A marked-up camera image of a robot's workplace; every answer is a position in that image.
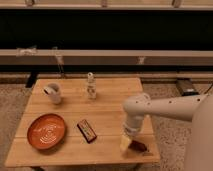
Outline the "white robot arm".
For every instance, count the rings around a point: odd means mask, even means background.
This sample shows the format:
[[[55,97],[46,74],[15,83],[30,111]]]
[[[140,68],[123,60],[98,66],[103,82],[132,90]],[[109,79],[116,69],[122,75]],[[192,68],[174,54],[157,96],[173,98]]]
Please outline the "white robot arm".
[[[191,121],[191,137],[185,152],[184,171],[213,171],[213,94],[151,99],[147,93],[130,96],[123,103],[123,124],[127,138],[122,146],[141,131],[146,114]]]

